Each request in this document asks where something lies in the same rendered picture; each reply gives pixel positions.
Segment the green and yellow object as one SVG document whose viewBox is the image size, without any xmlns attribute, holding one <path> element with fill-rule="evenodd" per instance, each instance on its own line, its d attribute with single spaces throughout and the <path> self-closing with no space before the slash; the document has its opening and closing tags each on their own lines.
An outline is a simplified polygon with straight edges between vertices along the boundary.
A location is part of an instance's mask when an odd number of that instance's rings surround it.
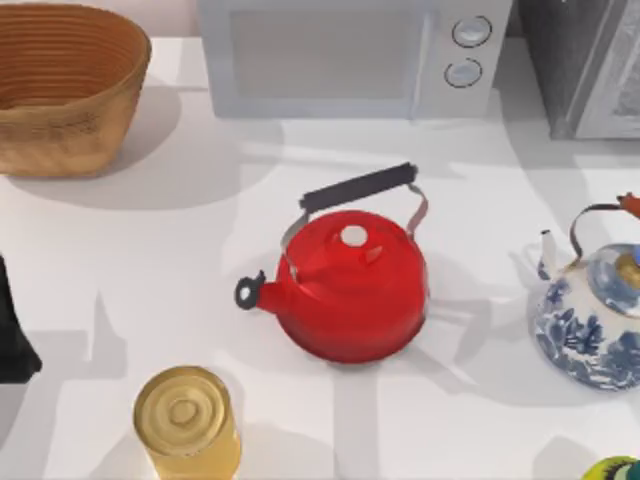
<svg viewBox="0 0 640 480">
<path fill-rule="evenodd" d="M 630 456 L 604 458 L 591 466 L 580 480 L 640 480 L 640 459 Z"/>
</svg>

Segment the brown woven basket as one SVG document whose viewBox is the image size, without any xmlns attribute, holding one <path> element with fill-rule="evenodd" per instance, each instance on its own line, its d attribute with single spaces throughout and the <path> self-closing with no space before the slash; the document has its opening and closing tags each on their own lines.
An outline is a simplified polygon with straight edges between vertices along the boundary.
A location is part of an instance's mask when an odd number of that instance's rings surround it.
<svg viewBox="0 0 640 480">
<path fill-rule="evenodd" d="M 132 123 L 151 54 L 144 29 L 110 10 L 0 4 L 0 175 L 105 169 Z"/>
</svg>

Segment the red kettle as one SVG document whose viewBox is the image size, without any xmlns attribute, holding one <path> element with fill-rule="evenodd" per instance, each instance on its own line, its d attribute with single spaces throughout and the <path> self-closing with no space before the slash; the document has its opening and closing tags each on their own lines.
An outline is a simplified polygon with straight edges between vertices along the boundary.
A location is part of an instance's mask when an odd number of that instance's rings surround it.
<svg viewBox="0 0 640 480">
<path fill-rule="evenodd" d="M 382 360 L 419 333 L 429 300 L 428 267 L 415 239 L 429 202 L 406 162 L 305 193 L 301 216 L 281 239 L 276 278 L 241 278 L 243 310 L 274 314 L 302 349 L 342 364 Z M 405 226 L 343 204 L 396 187 L 420 203 Z"/>
</svg>

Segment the gold can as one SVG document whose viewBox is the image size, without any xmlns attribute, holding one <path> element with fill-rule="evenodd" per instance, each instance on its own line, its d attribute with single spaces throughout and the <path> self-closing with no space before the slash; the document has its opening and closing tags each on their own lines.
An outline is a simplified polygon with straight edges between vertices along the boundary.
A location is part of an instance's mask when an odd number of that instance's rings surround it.
<svg viewBox="0 0 640 480">
<path fill-rule="evenodd" d="M 153 376 L 133 425 L 159 480 L 233 480 L 241 439 L 229 391 L 210 370 L 184 365 Z"/>
</svg>

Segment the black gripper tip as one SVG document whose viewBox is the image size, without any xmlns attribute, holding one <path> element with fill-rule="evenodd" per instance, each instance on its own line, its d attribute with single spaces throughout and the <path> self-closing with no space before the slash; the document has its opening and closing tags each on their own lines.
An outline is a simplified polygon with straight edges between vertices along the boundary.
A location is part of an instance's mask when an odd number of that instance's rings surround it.
<svg viewBox="0 0 640 480">
<path fill-rule="evenodd" d="M 27 384 L 42 366 L 21 328 L 4 257 L 0 255 L 0 384 Z"/>
</svg>

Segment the round microwave knob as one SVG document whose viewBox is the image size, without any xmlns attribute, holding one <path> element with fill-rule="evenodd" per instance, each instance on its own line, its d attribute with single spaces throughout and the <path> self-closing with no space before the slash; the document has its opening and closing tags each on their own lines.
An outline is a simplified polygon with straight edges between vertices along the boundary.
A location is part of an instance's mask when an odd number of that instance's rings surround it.
<svg viewBox="0 0 640 480">
<path fill-rule="evenodd" d="M 475 48 L 484 44 L 492 34 L 492 24 L 484 16 L 459 20 L 452 29 L 452 38 L 462 48 Z"/>
<path fill-rule="evenodd" d="M 472 58 L 450 63 L 443 73 L 445 82 L 455 89 L 469 88 L 478 83 L 482 76 L 481 63 Z"/>
</svg>

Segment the blue and white teapot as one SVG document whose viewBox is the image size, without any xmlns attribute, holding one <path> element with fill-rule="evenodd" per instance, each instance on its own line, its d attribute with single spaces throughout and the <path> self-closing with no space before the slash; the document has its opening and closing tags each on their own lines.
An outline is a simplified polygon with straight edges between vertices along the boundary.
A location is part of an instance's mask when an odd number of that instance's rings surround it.
<svg viewBox="0 0 640 480">
<path fill-rule="evenodd" d="M 592 389 L 640 387 L 640 243 L 610 243 L 587 255 L 569 229 L 574 259 L 556 264 L 556 242 L 541 232 L 537 273 L 547 283 L 533 315 L 542 353 Z"/>
</svg>

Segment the pale microwave oven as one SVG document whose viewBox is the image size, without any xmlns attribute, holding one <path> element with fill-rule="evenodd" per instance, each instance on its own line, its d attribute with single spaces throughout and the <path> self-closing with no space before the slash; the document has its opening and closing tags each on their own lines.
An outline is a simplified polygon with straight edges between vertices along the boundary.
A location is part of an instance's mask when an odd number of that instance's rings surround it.
<svg viewBox="0 0 640 480">
<path fill-rule="evenodd" d="M 484 114 L 513 0 L 198 0 L 210 94 L 222 118 L 409 119 Z M 461 19 L 492 34 L 462 48 Z M 449 86 L 472 58 L 478 83 Z"/>
</svg>

